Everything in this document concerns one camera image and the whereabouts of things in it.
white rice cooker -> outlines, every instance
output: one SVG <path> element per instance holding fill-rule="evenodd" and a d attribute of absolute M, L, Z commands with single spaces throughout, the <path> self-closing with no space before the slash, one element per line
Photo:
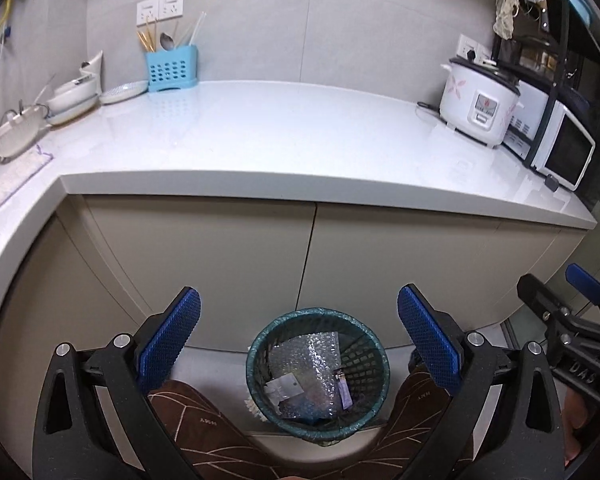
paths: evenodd
<path fill-rule="evenodd" d="M 517 78 L 496 66 L 462 57 L 442 65 L 449 72 L 440 101 L 440 116 L 451 128 L 480 140 L 490 148 L 499 145 L 519 105 Z"/>

green trash can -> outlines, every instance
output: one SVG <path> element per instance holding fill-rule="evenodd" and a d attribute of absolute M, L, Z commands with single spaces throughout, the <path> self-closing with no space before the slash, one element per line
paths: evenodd
<path fill-rule="evenodd" d="M 338 332 L 342 370 L 353 406 L 337 418 L 315 425 L 281 418 L 264 393 L 273 379 L 267 364 L 269 350 L 293 337 Z M 307 308 L 273 320 L 253 341 L 247 355 L 247 386 L 260 411 L 277 427 L 309 442 L 337 442 L 351 436 L 374 418 L 389 389 L 389 361 L 376 335 L 357 319 L 328 308 Z"/>

microwave door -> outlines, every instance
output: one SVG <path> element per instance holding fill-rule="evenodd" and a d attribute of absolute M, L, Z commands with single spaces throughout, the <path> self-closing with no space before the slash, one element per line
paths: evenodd
<path fill-rule="evenodd" d="M 571 111 L 556 102 L 533 166 L 574 191 L 591 161 L 595 145 Z"/>

hand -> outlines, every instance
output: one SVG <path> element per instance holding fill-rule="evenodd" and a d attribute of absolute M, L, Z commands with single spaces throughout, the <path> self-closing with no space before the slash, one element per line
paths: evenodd
<path fill-rule="evenodd" d="M 564 465 L 576 458 L 580 453 L 580 443 L 573 436 L 573 430 L 579 430 L 587 421 L 589 412 L 580 394 L 567 388 L 562 409 L 562 425 L 564 427 Z"/>

person's leg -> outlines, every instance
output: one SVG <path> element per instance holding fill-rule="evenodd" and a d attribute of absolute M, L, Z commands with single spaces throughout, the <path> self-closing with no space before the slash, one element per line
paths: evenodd
<path fill-rule="evenodd" d="M 175 443 L 205 480 L 274 480 L 285 473 L 197 390 L 166 381 L 148 396 Z"/>
<path fill-rule="evenodd" d="M 368 455 L 344 469 L 305 476 L 312 480 L 392 480 L 419 452 L 424 437 L 440 420 L 449 399 L 425 366 L 419 365 L 400 387 L 389 421 Z M 472 457 L 473 442 L 469 442 L 456 469 L 471 462 Z"/>

